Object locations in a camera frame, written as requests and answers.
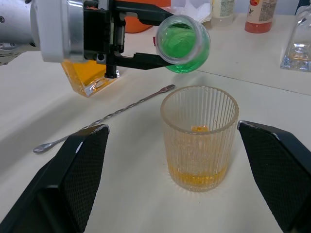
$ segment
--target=green liquid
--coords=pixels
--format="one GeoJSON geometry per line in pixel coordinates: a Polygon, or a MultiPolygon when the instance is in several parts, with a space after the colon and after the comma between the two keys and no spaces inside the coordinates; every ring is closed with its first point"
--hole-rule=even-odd
{"type": "MultiPolygon", "coordinates": [[[[208,58],[209,38],[205,33],[201,52],[190,62],[166,67],[175,73],[188,73],[198,69],[208,58]]],[[[196,41],[196,35],[190,27],[171,26],[165,31],[161,41],[162,51],[170,57],[182,58],[190,53],[196,41]]]]}

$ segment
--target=red bottle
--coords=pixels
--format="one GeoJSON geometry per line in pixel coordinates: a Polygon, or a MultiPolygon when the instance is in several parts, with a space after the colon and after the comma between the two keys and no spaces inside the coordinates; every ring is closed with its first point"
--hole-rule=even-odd
{"type": "Polygon", "coordinates": [[[272,26],[272,18],[277,0],[250,0],[245,31],[266,33],[272,26]]]}

